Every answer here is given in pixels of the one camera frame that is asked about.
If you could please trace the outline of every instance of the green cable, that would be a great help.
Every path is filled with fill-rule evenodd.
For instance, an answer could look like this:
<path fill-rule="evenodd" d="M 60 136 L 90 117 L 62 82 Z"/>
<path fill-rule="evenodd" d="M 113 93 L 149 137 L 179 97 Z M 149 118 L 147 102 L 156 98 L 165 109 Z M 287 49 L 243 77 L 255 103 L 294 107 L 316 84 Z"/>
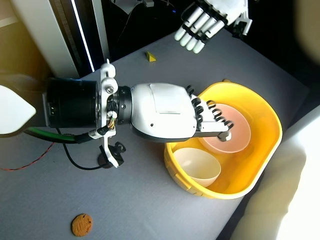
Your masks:
<path fill-rule="evenodd" d="M 75 141 L 75 136 L 72 136 L 72 135 L 60 135 L 60 134 L 49 132 L 49 131 L 43 131 L 35 127 L 29 127 L 27 130 L 48 138 L 59 139 L 63 141 L 71 141 L 71 142 Z"/>

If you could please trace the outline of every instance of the light strip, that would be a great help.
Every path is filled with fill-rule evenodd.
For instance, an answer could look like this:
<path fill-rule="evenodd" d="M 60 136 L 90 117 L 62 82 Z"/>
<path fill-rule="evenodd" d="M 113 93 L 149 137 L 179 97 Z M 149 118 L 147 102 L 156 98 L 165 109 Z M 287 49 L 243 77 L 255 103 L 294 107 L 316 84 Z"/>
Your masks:
<path fill-rule="evenodd" d="M 89 53 L 89 49 L 88 49 L 87 41 L 86 41 L 86 38 L 85 38 L 85 35 L 84 35 L 84 31 L 82 30 L 82 26 L 81 26 L 80 18 L 79 18 L 79 15 L 78 15 L 78 11 L 77 11 L 75 0 L 71 0 L 71 3 L 72 3 L 73 11 L 74 11 L 74 14 L 75 14 L 76 22 L 78 23 L 80 34 L 81 34 L 81 37 L 82 37 L 83 45 L 84 45 L 86 54 L 87 54 L 89 62 L 90 62 L 91 69 L 92 69 L 92 72 L 94 72 L 95 68 L 94 68 L 94 65 L 93 65 L 92 60 L 91 60 L 91 56 L 90 56 L 90 53 Z"/>

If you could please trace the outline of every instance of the screw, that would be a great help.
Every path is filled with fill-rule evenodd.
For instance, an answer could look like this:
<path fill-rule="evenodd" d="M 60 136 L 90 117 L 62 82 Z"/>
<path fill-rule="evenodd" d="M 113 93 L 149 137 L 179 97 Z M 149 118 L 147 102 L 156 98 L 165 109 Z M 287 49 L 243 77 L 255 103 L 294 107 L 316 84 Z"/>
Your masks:
<path fill-rule="evenodd" d="M 112 86 L 108 86 L 108 87 L 106 88 L 106 92 L 107 92 L 108 94 L 112 94 L 112 93 L 114 92 L 114 88 L 113 88 Z"/>

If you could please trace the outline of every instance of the pink bowl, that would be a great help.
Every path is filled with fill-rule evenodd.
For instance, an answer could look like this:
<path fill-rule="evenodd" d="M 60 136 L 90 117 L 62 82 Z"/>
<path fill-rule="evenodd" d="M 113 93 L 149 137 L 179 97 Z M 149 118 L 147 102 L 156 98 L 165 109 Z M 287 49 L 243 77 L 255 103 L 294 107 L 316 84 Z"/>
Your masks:
<path fill-rule="evenodd" d="M 200 143 L 209 151 L 217 154 L 233 154 L 245 149 L 251 138 L 251 130 L 246 118 L 235 108 L 217 103 L 216 108 L 222 111 L 222 116 L 231 120 L 234 126 L 230 129 L 231 139 L 220 141 L 217 137 L 201 137 Z"/>

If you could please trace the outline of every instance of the white connector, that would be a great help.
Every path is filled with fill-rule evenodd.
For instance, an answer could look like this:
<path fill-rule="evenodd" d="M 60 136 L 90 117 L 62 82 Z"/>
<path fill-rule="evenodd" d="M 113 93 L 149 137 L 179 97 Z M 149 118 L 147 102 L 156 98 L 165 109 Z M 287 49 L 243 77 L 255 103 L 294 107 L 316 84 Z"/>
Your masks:
<path fill-rule="evenodd" d="M 143 0 L 143 4 L 146 8 L 152 8 L 155 6 L 154 0 Z"/>

